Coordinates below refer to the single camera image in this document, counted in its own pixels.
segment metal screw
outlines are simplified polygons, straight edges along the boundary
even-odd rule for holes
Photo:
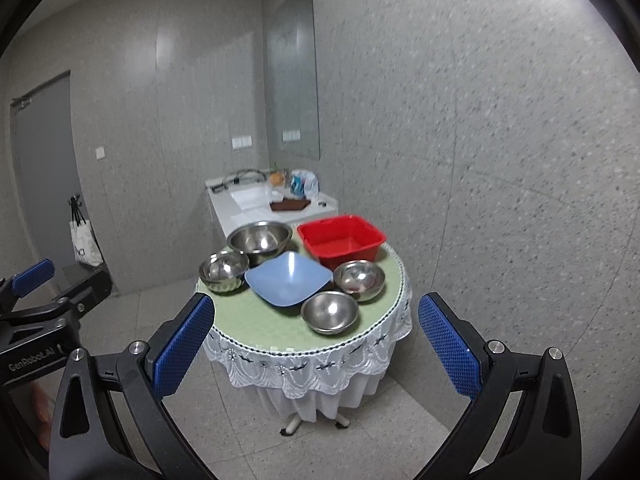
[[[551,356],[552,359],[562,359],[561,349],[556,348],[555,346],[552,346],[549,349],[549,355]]]
[[[84,357],[84,354],[85,354],[84,348],[76,348],[75,350],[71,351],[71,358],[74,361],[79,361]]]
[[[146,348],[146,343],[144,341],[134,341],[129,345],[129,353],[133,355],[138,355],[144,351]]]
[[[504,352],[504,345],[500,341],[489,341],[488,347],[489,350],[491,350],[491,352],[493,352],[494,354],[501,354],[502,352]]]

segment wall outlet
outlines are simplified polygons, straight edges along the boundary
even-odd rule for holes
[[[293,142],[294,140],[300,140],[300,130],[289,130],[282,133],[282,142]]]
[[[253,145],[254,141],[251,135],[231,138],[231,148],[233,148],[234,150],[239,150],[240,148],[250,148]]]

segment white countertop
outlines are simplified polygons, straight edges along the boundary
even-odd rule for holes
[[[215,215],[218,217],[218,222],[220,223],[220,227],[222,227],[225,237],[229,236],[229,234],[238,227],[249,222],[277,220],[278,222],[286,224],[295,224],[319,218],[327,218],[329,216],[336,216],[338,214],[337,200],[322,192],[302,211],[271,211],[268,204],[257,208],[242,209],[236,203],[236,200],[233,199],[231,193],[244,189],[251,189],[256,185],[263,185],[265,183],[254,182],[251,184],[230,186],[229,190],[213,193],[211,186],[216,186],[221,181],[221,178],[216,178],[207,180],[205,184],[207,186],[209,199],[211,200],[211,205],[213,206]],[[272,189],[284,196],[291,197],[288,189],[284,189],[283,187],[272,187]]]

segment table leg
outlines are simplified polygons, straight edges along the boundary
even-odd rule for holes
[[[335,427],[339,430],[345,430],[349,427],[351,421],[348,418],[345,418],[340,413],[335,414]]]
[[[293,435],[296,432],[296,430],[299,428],[301,423],[302,423],[302,418],[296,413],[291,419],[290,423],[287,424],[287,427],[280,430],[280,434],[282,436]]]

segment gray door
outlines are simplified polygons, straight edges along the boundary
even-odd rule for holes
[[[68,75],[36,92],[24,108],[15,107],[12,146],[31,237],[40,257],[55,264],[54,283],[64,290],[92,270],[76,263],[69,231],[68,200],[82,193],[71,134]],[[81,211],[88,220],[84,205]]]

